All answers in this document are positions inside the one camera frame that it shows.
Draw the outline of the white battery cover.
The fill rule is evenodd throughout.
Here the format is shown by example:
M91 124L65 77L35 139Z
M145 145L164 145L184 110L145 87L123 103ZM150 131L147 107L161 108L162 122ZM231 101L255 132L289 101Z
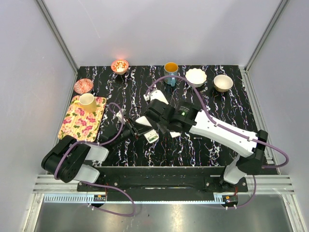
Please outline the white battery cover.
M181 133L171 131L171 132L170 132L170 135L171 135L171 137L172 137L172 138L176 138L176 137L180 136L180 135L181 135Z

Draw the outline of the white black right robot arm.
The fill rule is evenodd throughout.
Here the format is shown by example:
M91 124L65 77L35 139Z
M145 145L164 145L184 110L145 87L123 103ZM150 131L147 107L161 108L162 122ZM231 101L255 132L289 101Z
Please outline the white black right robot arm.
M238 156L225 166L218 184L224 191L231 191L247 175L259 175L264 163L264 142L268 134L241 130L216 119L207 117L201 107L180 102L173 107L160 100L150 101L145 116L170 132L188 132L207 137L236 151Z

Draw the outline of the white red remote control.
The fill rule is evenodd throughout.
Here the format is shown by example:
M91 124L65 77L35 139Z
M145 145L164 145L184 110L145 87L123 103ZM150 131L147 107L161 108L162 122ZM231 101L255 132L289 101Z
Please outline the white red remote control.
M147 140L148 143L152 144L159 139L158 133L153 129L151 123L145 116L141 116L136 119L136 122L139 125L143 125L146 127L146 132L143 132L143 136Z

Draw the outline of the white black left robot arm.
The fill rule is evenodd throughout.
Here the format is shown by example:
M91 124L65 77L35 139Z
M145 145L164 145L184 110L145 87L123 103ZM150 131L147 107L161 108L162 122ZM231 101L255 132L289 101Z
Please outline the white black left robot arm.
M103 189L105 180L99 176L100 172L98 169L84 164L84 161L94 160L104 162L108 155L111 155L122 141L131 138L139 139L139 137L150 129L150 126L126 119L120 134L112 142L103 146L92 143L78 144L63 159L67 150L77 142L72 136L66 135L43 158L41 167L51 174L56 174L56 178L64 183L69 183L73 180L84 181L88 182L87 184L92 190L99 191Z

